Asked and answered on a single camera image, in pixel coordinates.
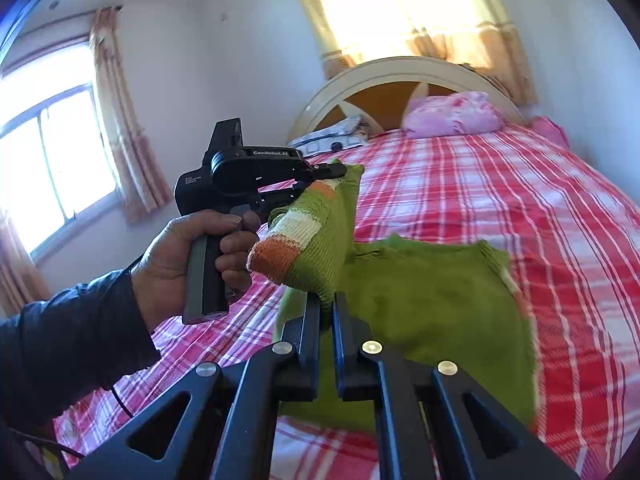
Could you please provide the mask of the dark blue left sleeve forearm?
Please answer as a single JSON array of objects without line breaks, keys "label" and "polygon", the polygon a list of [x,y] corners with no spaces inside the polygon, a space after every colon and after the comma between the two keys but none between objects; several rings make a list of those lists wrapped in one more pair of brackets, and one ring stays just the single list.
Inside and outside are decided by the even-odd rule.
[{"label": "dark blue left sleeve forearm", "polygon": [[159,358],[129,271],[65,289],[1,322],[1,418],[42,427]]}]

